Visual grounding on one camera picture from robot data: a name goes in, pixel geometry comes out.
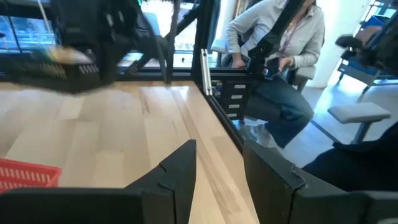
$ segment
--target woman's hand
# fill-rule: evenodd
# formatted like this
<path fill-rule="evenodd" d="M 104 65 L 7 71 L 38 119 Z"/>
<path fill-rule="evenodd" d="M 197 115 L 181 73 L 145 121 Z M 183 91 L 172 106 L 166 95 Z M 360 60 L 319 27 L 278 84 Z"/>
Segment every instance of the woman's hand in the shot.
<path fill-rule="evenodd" d="M 292 57 L 286 57 L 283 58 L 279 61 L 279 71 L 283 71 L 286 66 L 291 66 L 293 64 L 293 58 Z"/>
<path fill-rule="evenodd" d="M 244 63 L 244 61 L 242 59 L 236 59 L 233 60 L 232 62 L 232 68 L 241 68 L 241 67 L 245 67 L 246 64 Z"/>

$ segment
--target wooden table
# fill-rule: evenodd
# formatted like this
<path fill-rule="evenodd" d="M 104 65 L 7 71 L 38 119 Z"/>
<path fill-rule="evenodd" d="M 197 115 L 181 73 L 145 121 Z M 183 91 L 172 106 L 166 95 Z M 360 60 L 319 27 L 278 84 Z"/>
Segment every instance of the wooden table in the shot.
<path fill-rule="evenodd" d="M 197 140 L 190 223 L 258 223 L 243 160 L 193 82 L 83 96 L 0 84 L 0 157 L 62 168 L 62 187 L 125 187 Z"/>

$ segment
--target glass pane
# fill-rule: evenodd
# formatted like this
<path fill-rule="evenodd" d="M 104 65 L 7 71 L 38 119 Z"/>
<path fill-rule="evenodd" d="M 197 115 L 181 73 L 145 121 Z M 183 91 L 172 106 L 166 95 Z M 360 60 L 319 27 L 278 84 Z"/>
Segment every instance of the glass pane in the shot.
<path fill-rule="evenodd" d="M 369 11 L 368 16 L 366 17 L 365 21 L 368 21 L 373 15 L 377 15 L 377 13 L 380 11 L 380 7 L 373 6 L 371 10 Z"/>
<path fill-rule="evenodd" d="M 387 16 L 388 18 L 391 18 L 395 13 L 396 13 L 395 9 L 387 9 L 382 16 Z"/>
<path fill-rule="evenodd" d="M 19 52 L 9 20 L 6 16 L 0 16 L 0 33 L 5 34 L 0 41 L 0 53 Z"/>
<path fill-rule="evenodd" d="M 170 1 L 148 0 L 146 2 L 142 2 L 142 11 L 155 33 L 162 37 L 165 37 L 170 32 L 173 6 L 173 3 Z M 193 6 L 193 3 L 181 3 L 177 22 L 180 22 L 184 15 L 191 10 Z M 196 28 L 197 20 L 194 20 L 187 28 L 176 36 L 174 67 L 192 66 L 192 53 L 193 45 L 195 43 Z M 129 63 L 132 63 L 140 56 L 140 53 L 132 52 L 124 58 L 123 63 L 121 63 L 120 66 L 129 65 Z M 159 67 L 159 62 L 156 59 L 151 59 L 146 64 L 146 67 Z"/>
<path fill-rule="evenodd" d="M 19 45 L 22 51 L 46 48 L 55 43 L 52 25 L 49 21 L 50 31 L 47 30 L 44 20 L 24 17 L 12 17 Z"/>

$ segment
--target red basket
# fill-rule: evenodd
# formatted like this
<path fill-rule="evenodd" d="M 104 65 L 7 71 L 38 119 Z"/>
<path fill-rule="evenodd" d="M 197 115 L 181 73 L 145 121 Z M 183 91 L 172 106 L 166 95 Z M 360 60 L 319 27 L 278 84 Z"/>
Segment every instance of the red basket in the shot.
<path fill-rule="evenodd" d="M 18 187 L 58 187 L 61 169 L 0 159 L 0 193 Z"/>

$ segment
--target white wall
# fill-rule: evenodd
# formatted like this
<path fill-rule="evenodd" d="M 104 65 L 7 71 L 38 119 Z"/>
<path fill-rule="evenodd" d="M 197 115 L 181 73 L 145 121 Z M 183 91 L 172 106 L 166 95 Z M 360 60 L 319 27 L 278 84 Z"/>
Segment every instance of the white wall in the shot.
<path fill-rule="evenodd" d="M 317 0 L 325 14 L 326 41 L 317 63 L 317 75 L 308 85 L 320 88 L 327 86 L 344 52 L 335 45 L 336 39 L 342 34 L 355 32 L 369 2 L 370 0 Z"/>

